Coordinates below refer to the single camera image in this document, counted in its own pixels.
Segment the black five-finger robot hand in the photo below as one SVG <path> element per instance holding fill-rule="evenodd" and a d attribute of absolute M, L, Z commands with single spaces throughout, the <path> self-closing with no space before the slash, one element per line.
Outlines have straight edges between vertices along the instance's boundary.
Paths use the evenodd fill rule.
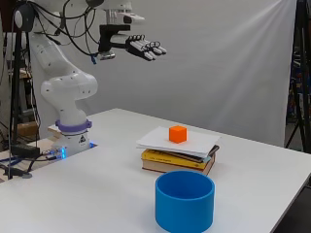
<path fill-rule="evenodd" d="M 143 34 L 131 35 L 123 43 L 111 42 L 110 45 L 147 61 L 156 60 L 159 56 L 167 54 L 167 50 L 161 46 L 159 41 L 148 41 Z"/>

